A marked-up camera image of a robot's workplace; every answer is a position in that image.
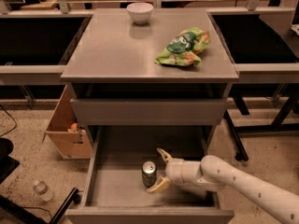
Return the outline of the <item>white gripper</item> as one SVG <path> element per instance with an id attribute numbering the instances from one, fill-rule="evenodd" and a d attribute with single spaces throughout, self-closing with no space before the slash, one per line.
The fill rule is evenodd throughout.
<path id="1" fill-rule="evenodd" d="M 185 161 L 183 159 L 172 159 L 172 156 L 162 148 L 157 149 L 165 163 L 166 176 L 159 176 L 155 184 L 147 189 L 150 194 L 166 190 L 171 182 L 176 185 L 195 184 L 202 176 L 199 161 Z"/>

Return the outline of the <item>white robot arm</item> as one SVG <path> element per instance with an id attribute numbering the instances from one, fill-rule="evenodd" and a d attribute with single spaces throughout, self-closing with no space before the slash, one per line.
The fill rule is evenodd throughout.
<path id="1" fill-rule="evenodd" d="M 171 185 L 194 186 L 218 192 L 226 185 L 237 190 L 281 224 L 299 224 L 299 196 L 234 168 L 228 162 L 206 155 L 200 161 L 173 158 L 158 148 L 165 163 L 165 176 L 160 175 L 148 193 L 162 192 Z"/>

